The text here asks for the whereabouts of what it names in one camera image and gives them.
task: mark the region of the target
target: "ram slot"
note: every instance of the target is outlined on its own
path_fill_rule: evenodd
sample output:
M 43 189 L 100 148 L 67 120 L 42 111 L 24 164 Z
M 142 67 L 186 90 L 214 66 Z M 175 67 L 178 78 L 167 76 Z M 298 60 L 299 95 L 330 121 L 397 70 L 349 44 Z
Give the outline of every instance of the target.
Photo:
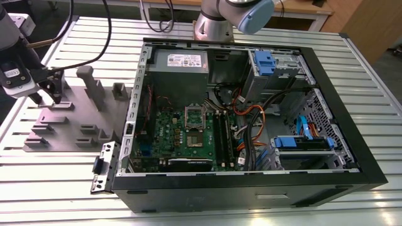
M 235 146 L 235 143 L 234 143 L 234 140 L 233 140 L 233 134 L 231 134 L 231 121 L 229 120 L 229 114 L 225 114 L 225 117 L 226 117 L 226 131 L 227 131 L 227 144 L 229 144 L 229 154 L 230 154 L 230 162 L 234 161 L 234 158 L 237 157 L 237 150 L 234 148 Z
M 221 139 L 221 125 L 219 125 L 219 115 L 214 115 L 214 139 L 215 139 L 215 156 L 217 163 L 221 165 L 223 163 L 223 147 Z
M 226 115 L 222 114 L 219 116 L 219 123 L 221 123 L 221 133 L 222 133 L 222 147 L 223 147 L 223 162 L 226 164 L 230 163 L 230 154 L 229 152 L 231 151 L 229 148 L 229 131 L 227 131 L 227 121 L 226 121 Z

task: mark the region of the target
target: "power supply label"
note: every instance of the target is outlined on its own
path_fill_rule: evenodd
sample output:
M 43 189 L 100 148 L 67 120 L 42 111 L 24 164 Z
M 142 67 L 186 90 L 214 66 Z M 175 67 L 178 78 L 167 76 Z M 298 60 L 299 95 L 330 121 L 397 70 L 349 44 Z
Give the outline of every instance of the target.
M 169 55 L 169 67 L 202 67 L 201 55 Z

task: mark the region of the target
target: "metal table surface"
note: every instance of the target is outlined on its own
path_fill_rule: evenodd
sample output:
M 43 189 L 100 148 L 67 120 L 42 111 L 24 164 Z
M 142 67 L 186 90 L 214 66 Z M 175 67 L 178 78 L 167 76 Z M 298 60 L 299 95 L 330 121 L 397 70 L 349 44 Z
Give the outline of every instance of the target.
M 92 59 L 106 36 L 106 19 L 82 17 L 43 63 L 64 66 Z M 314 49 L 389 183 L 314 208 L 134 214 L 115 195 L 90 195 L 98 153 L 22 150 L 42 110 L 20 98 L 0 127 L 0 224 L 402 225 L 402 108 L 354 45 L 336 33 L 263 29 L 234 36 L 237 42 Z M 133 86 L 143 37 L 193 39 L 193 25 L 178 23 L 161 34 L 143 21 L 114 19 L 110 47 L 92 63 L 103 86 Z M 75 69 L 66 76 L 71 85 L 84 85 Z

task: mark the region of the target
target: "white label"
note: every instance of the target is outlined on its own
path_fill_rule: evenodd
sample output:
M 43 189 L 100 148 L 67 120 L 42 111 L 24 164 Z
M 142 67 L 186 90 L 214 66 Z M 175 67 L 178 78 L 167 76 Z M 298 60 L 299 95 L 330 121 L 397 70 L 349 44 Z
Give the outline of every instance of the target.
M 238 159 L 238 164 L 245 165 L 245 163 L 246 163 L 246 159 L 245 158 L 239 158 Z
M 239 95 L 239 97 L 238 97 L 238 100 L 242 102 L 242 103 L 245 103 L 245 97 L 242 97 L 241 95 Z
M 7 78 L 15 77 L 15 76 L 20 75 L 20 70 L 16 68 L 10 71 L 6 71 L 4 75 Z
M 169 55 L 169 67 L 202 67 L 201 55 Z

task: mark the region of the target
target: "gray robot arm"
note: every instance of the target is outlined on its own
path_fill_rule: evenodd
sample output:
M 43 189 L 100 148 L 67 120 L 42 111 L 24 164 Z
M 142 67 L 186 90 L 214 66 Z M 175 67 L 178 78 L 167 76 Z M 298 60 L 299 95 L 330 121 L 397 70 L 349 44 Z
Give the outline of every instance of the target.
M 38 104 L 43 89 L 55 103 L 62 100 L 63 72 L 52 73 L 40 63 L 34 49 L 0 4 L 0 85 L 15 97 L 30 97 Z
M 279 0 L 205 0 L 195 39 L 230 42 L 233 26 L 245 34 L 254 34 L 269 22 L 277 3 Z

